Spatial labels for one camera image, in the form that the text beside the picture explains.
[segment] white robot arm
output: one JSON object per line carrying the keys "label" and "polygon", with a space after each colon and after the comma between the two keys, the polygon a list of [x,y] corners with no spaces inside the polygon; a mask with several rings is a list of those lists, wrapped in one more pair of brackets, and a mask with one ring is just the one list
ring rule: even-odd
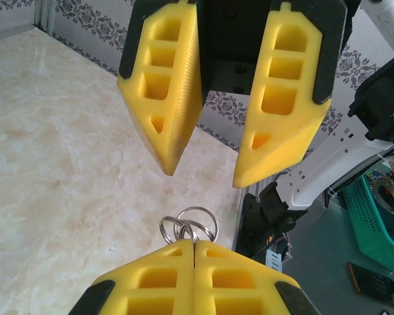
{"label": "white robot arm", "polygon": [[[394,0],[362,0],[361,7],[394,50]],[[388,141],[368,140],[367,132],[357,116],[345,114],[326,141],[290,173],[277,179],[280,199],[291,210],[306,209],[324,189],[358,164],[392,147]]]}

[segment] green plastic basket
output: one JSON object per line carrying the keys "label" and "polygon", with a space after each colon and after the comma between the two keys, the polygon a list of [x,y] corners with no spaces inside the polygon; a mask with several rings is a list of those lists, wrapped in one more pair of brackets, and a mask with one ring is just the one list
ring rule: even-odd
{"label": "green plastic basket", "polygon": [[383,225],[366,178],[356,180],[343,194],[360,251],[394,272],[394,241]]}

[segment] black cable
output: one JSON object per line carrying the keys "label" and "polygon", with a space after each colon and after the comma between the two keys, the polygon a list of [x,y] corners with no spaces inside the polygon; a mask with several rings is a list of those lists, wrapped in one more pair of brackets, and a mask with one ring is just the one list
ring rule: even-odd
{"label": "black cable", "polygon": [[257,256],[258,254],[260,254],[260,252],[262,252],[264,249],[268,250],[274,243],[276,240],[278,240],[280,237],[275,236],[268,244],[266,244],[263,248],[261,248],[255,255],[253,255],[251,257],[251,259],[254,259],[255,256]]}
{"label": "black cable", "polygon": [[289,246],[287,245],[282,251],[282,261],[286,258],[286,253],[289,252]]}
{"label": "black cable", "polygon": [[324,195],[324,208],[328,208],[328,205],[330,204],[330,196],[328,195],[328,188],[325,189],[325,191],[322,192]]}

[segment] black metal bracket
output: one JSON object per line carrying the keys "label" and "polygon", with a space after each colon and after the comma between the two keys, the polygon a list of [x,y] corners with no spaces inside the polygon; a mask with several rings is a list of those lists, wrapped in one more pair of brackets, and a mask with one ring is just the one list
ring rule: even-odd
{"label": "black metal bracket", "polygon": [[240,228],[235,251],[259,263],[265,263],[267,238],[289,232],[296,220],[307,210],[289,210],[276,190],[277,183],[270,183],[256,198],[246,194],[242,205]]}
{"label": "black metal bracket", "polygon": [[357,89],[348,115],[356,115],[368,128],[367,139],[394,143],[394,59]]}
{"label": "black metal bracket", "polygon": [[[313,101],[332,94],[341,50],[351,33],[360,0],[188,0],[198,16],[203,101],[209,91],[250,95],[265,24],[282,2],[302,12],[322,33]],[[120,75],[131,76],[144,19],[178,0],[136,0],[120,62]]]}

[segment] yellow foam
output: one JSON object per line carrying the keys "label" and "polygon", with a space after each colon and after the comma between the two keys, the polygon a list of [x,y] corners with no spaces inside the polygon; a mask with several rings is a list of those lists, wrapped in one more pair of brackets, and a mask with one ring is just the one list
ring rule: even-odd
{"label": "yellow foam", "polygon": [[312,101],[322,34],[290,9],[282,3],[267,19],[236,161],[236,188],[300,162],[331,104]]}
{"label": "yellow foam", "polygon": [[100,315],[192,314],[194,248],[177,241],[95,280],[114,286]]}
{"label": "yellow foam", "polygon": [[178,241],[99,277],[116,284],[100,315],[288,315],[291,277],[210,241]]}
{"label": "yellow foam", "polygon": [[197,242],[195,261],[195,315],[289,314],[274,284],[300,287],[291,277],[210,241]]}
{"label": "yellow foam", "polygon": [[196,5],[168,4],[144,21],[133,73],[118,87],[145,146],[172,175],[203,106]]}

